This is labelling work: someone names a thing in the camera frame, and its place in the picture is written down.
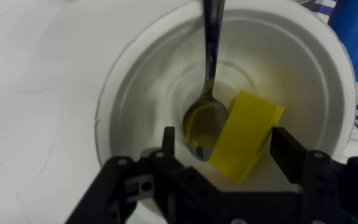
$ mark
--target yellow block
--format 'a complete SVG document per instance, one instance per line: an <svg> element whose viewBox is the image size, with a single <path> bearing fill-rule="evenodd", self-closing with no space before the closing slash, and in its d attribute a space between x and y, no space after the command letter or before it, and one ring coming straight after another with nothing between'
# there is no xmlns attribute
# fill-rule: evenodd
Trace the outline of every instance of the yellow block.
<svg viewBox="0 0 358 224"><path fill-rule="evenodd" d="M284 108L249 93L242 93L215 145L209 164L225 176L244 182L263 155Z"/></svg>

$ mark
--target metal spoon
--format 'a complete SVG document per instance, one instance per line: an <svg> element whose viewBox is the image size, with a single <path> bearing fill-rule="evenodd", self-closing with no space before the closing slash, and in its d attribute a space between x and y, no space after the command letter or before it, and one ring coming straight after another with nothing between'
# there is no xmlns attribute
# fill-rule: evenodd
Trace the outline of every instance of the metal spoon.
<svg viewBox="0 0 358 224"><path fill-rule="evenodd" d="M204 0L206 83L201 99L183 120L184 140L189 151L201 161L208 161L228 120L227 108L213 98L215 84L220 27L225 0Z"/></svg>

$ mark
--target spoon bowl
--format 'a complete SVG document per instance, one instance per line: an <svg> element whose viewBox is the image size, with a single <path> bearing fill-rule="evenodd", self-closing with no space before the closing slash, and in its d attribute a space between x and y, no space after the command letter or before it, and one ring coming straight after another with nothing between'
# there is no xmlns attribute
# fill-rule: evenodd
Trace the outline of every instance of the spoon bowl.
<svg viewBox="0 0 358 224"><path fill-rule="evenodd" d="M184 141L192 155L208 161L228 120L227 108L214 98L194 103L183 120Z"/></svg>

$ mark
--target white surface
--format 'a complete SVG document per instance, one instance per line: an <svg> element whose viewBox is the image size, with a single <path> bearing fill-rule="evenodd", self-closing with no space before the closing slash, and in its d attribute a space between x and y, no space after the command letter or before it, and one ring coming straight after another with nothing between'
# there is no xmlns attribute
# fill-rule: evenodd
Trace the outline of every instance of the white surface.
<svg viewBox="0 0 358 224"><path fill-rule="evenodd" d="M115 59L183 3L0 0L0 224L66 221L100 170L94 120Z"/></svg>
<svg viewBox="0 0 358 224"><path fill-rule="evenodd" d="M316 4L335 8L337 5L336 0L316 0Z"/></svg>
<svg viewBox="0 0 358 224"><path fill-rule="evenodd" d="M324 23L329 23L329 20L330 20L330 17L325 15L325 14L316 14L316 17Z"/></svg>

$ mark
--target spoon handle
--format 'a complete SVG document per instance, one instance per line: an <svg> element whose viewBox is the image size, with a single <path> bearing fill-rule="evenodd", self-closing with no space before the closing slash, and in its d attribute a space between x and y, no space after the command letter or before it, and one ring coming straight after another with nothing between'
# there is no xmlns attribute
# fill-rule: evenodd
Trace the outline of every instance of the spoon handle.
<svg viewBox="0 0 358 224"><path fill-rule="evenodd" d="M225 0L204 0L204 29L206 29L206 84L203 95L213 95L220 27L225 9Z"/></svg>

